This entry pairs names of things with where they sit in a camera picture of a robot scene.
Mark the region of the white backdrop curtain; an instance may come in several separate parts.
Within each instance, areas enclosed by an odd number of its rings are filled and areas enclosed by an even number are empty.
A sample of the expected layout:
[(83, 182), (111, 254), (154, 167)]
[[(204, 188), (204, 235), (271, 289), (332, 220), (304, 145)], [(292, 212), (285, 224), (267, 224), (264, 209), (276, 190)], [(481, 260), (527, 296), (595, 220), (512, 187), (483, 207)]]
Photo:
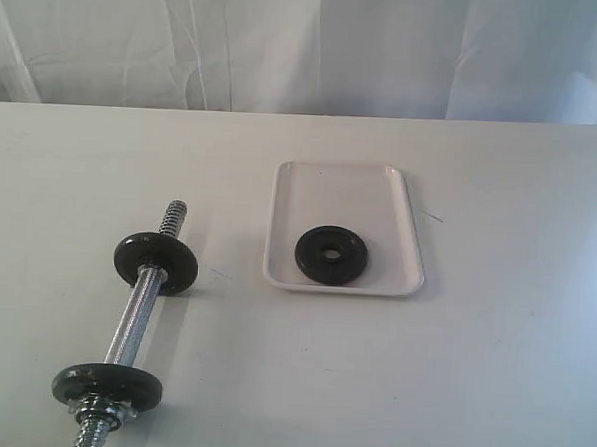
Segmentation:
[(0, 0), (0, 100), (597, 124), (597, 0)]

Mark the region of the chrome dumbbell bar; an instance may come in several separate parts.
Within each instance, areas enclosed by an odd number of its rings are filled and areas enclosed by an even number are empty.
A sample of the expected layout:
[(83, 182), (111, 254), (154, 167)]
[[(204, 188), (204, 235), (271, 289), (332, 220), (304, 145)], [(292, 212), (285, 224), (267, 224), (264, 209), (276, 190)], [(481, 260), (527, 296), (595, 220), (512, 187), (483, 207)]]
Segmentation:
[[(156, 233), (178, 238), (187, 215), (187, 205), (181, 200), (168, 204)], [(133, 367), (143, 335), (152, 314), (161, 285), (167, 278), (162, 268), (141, 266), (136, 284), (129, 296), (103, 364)], [(108, 426), (101, 421), (79, 425), (73, 447), (104, 447)]]

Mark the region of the black weight plate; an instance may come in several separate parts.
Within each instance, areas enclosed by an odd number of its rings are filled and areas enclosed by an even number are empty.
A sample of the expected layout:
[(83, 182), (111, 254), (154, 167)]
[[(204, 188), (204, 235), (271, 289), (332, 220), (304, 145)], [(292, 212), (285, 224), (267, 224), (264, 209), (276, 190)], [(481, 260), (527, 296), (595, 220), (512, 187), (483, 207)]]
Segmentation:
[(369, 262), (364, 240), (337, 225), (309, 229), (296, 242), (299, 270), (318, 284), (344, 286), (360, 278)]
[(64, 404), (88, 395), (129, 402), (138, 412), (159, 405), (163, 386), (154, 375), (121, 364), (82, 363), (64, 368), (52, 382), (53, 397)]
[(186, 244), (156, 232), (138, 232), (119, 241), (113, 263), (130, 287), (135, 286), (141, 266), (162, 268), (167, 277), (159, 294), (164, 297), (189, 289), (199, 272), (196, 256)]

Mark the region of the white plastic tray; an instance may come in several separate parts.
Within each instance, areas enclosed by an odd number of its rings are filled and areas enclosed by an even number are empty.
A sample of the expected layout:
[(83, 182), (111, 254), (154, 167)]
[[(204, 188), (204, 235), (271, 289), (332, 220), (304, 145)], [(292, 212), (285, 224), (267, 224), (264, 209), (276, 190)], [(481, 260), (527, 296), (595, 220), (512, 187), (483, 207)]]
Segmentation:
[[(263, 272), (282, 290), (404, 297), (424, 284), (407, 185), (391, 166), (287, 162), (275, 171)], [(367, 247), (363, 272), (345, 285), (317, 283), (300, 270), (295, 248), (319, 226), (347, 229)]]

